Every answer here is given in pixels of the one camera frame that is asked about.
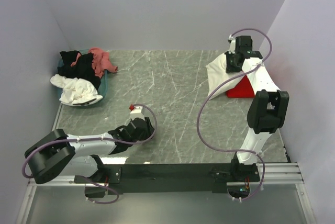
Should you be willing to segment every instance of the gray marble surface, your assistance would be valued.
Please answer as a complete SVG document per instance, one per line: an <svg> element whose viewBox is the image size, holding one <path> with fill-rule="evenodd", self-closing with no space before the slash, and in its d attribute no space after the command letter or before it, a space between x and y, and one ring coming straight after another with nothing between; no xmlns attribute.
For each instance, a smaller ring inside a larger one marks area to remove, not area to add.
<svg viewBox="0 0 335 224"><path fill-rule="evenodd" d="M196 132L196 118L207 97L205 66L219 51L111 51L117 74L108 74L107 96L90 107L62 106L57 127L66 133L92 135L114 129L129 119L129 105L143 103L158 119L154 139L113 155L111 163L214 163L230 162L232 153L204 146ZM205 140L219 148L238 149L247 134L251 99L224 94L205 107L200 128ZM265 162L286 162L276 132L264 148Z"/></svg>

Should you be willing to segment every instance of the red object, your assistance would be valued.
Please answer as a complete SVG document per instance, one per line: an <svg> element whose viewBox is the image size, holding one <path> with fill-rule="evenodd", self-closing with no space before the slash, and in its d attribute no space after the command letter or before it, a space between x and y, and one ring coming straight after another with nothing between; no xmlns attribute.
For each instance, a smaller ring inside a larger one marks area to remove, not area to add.
<svg viewBox="0 0 335 224"><path fill-rule="evenodd" d="M247 76L244 76L235 88L226 91L226 95L230 98L255 97L253 88Z"/></svg>

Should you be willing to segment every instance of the white fabric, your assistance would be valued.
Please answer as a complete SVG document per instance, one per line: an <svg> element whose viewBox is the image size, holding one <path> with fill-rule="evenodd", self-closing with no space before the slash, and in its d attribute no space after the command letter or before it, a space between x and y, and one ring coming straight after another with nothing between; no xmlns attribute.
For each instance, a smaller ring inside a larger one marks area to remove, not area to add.
<svg viewBox="0 0 335 224"><path fill-rule="evenodd" d="M65 105L76 106L74 104L82 104L95 99L90 103L91 105L103 99L101 95L98 95L98 91L93 84L85 79L67 79L56 74L50 79L50 82L63 89L59 101Z"/></svg>
<svg viewBox="0 0 335 224"><path fill-rule="evenodd" d="M242 73L226 73L226 55L223 53L219 55L217 58L213 60L213 62L209 63L207 68L207 75L208 75L208 85L209 85L209 92L208 95L210 95L216 87L218 87L220 84L222 84L224 81L237 76L238 74ZM214 95L210 98L213 99L216 96L220 95L223 92L226 92L229 89L233 89L241 80L243 77L239 77L237 79L234 79L233 81L229 82L228 84L225 84L222 86Z"/></svg>

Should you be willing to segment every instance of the small white object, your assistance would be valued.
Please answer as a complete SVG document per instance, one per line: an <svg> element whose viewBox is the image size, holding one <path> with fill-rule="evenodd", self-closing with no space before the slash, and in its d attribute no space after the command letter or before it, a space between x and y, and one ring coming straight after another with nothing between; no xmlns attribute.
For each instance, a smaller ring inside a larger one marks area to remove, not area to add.
<svg viewBox="0 0 335 224"><path fill-rule="evenodd" d="M229 46L229 53L235 53L235 47L236 47L236 39L233 38L232 41L230 42Z"/></svg>
<svg viewBox="0 0 335 224"><path fill-rule="evenodd" d="M261 156L261 158L263 158L263 157L264 157L264 152L263 152L263 151L260 151L260 152L258 153L258 155Z"/></svg>
<svg viewBox="0 0 335 224"><path fill-rule="evenodd" d="M134 109L130 112L130 118L131 120L134 120L135 118L141 118L144 120L143 107L135 106Z"/></svg>
<svg viewBox="0 0 335 224"><path fill-rule="evenodd" d="M232 41L233 39L235 39L235 37L233 37L232 35L229 35L228 41Z"/></svg>

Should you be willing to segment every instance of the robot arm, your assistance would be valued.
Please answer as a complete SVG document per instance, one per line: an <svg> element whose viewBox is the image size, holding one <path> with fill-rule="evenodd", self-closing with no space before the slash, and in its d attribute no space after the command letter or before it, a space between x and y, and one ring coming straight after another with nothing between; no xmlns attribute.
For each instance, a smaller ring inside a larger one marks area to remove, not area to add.
<svg viewBox="0 0 335 224"><path fill-rule="evenodd" d="M241 149L260 153L267 139L284 124L289 95L282 92L270 78L259 51L252 50L250 36L229 37L229 51L226 54L226 72L249 72L247 77L254 90L255 98L247 115L249 130ZM252 153L239 152L237 158L242 164L253 164L257 158Z"/></svg>
<svg viewBox="0 0 335 224"><path fill-rule="evenodd" d="M117 139L135 143L149 138L154 131L150 119L142 113L143 107L130 107L130 110L131 120L126 126L120 126L101 135L90 136L70 135L62 129L57 129L29 148L25 152L26 158L33 150L44 144L64 140L40 150L29 160L28 165L36 183L43 184L57 176L81 175L93 180L108 176L99 155L123 152L132 146L109 140Z"/></svg>

